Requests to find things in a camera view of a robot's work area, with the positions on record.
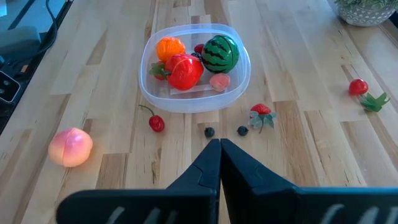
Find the pink peach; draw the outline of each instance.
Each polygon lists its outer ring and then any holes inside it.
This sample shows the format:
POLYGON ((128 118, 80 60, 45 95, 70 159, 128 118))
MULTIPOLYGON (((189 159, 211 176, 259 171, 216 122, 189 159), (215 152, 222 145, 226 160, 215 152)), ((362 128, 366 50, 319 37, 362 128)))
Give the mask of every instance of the pink peach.
POLYGON ((214 90, 218 92, 222 92, 229 86, 230 78, 225 73, 219 73, 213 75, 210 79, 210 85, 214 88, 214 90))
POLYGON ((84 163, 93 148, 93 140, 83 130, 68 128, 57 133, 49 144, 49 158, 65 167, 84 163))

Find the plastic container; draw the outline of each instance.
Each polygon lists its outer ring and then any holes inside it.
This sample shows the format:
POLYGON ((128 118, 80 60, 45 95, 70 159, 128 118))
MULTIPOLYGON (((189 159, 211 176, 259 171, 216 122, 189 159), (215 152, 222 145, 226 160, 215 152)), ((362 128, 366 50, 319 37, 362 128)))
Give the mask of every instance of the plastic container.
POLYGON ((144 49, 139 74, 139 86, 145 99, 154 106, 174 113, 199 113, 227 107, 238 99, 250 81, 250 59, 236 31, 222 24, 191 24, 170 27, 158 31, 149 40, 144 49), (163 37, 178 37, 191 54, 197 44, 205 44, 215 35, 228 35, 238 45, 239 61, 228 73, 231 78, 229 87, 222 93, 214 91, 209 84, 214 74, 205 69, 198 84, 190 90, 179 91, 166 80, 157 80, 149 75, 150 65, 159 61, 155 46, 163 37))

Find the wooden table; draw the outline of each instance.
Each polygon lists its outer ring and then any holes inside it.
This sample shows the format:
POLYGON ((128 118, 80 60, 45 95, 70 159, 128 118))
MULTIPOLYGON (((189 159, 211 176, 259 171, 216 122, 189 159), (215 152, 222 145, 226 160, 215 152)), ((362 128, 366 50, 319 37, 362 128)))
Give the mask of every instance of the wooden table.
POLYGON ((397 185, 397 37, 389 21, 346 25, 326 0, 75 0, 0 136, 1 223, 53 223, 57 204, 82 189, 164 188, 206 146, 207 126, 298 185, 397 185), (249 88, 220 111, 155 109, 166 123, 155 134, 138 107, 149 105, 137 83, 145 43, 199 22, 237 30, 251 58, 249 88), (347 94, 354 78, 391 102, 365 113, 347 94), (275 129, 239 137, 256 103, 278 112, 275 129), (94 140, 73 169, 47 157, 52 136, 69 127, 94 140))

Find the black cable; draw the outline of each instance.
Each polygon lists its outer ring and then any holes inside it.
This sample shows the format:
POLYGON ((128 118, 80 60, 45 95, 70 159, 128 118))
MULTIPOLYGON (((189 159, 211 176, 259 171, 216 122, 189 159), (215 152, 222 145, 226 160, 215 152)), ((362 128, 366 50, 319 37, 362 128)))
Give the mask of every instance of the black cable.
POLYGON ((53 38, 52 38, 51 42, 50 42, 47 46, 45 46, 42 50, 36 52, 36 53, 33 54, 33 55, 29 55, 29 56, 26 56, 26 57, 22 57, 22 58, 19 58, 19 59, 15 59, 15 60, 10 60, 10 61, 8 61, 8 62, 7 62, 8 65, 10 65, 10 66, 12 66, 12 67, 15 67, 15 66, 18 64, 18 62, 23 62, 23 61, 28 60, 28 59, 30 59, 30 58, 36 57, 36 56, 38 56, 38 55, 44 53, 44 52, 45 52, 46 50, 48 50, 51 46, 53 46, 55 40, 57 39, 58 26, 57 26, 57 21, 55 20, 55 16, 54 16, 54 14, 52 13, 52 11, 51 11, 51 9, 50 9, 49 1, 50 1, 50 0, 45 0, 45 7, 47 8, 47 11, 49 12, 50 17, 51 17, 51 20, 52 20, 53 38))

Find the green stem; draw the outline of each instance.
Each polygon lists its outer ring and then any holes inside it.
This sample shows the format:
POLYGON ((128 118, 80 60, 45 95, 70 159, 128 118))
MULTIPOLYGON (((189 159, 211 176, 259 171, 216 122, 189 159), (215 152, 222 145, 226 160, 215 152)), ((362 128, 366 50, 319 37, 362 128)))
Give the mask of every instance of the green stem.
POLYGON ((155 113, 149 107, 144 106, 144 105, 138 105, 138 106, 141 106, 143 108, 147 108, 152 113, 152 116, 155 116, 155 113))
POLYGON ((260 133, 259 134, 261 134, 262 127, 264 127, 264 120, 262 120, 261 122, 262 122, 262 125, 261 125, 261 129, 260 129, 260 133))

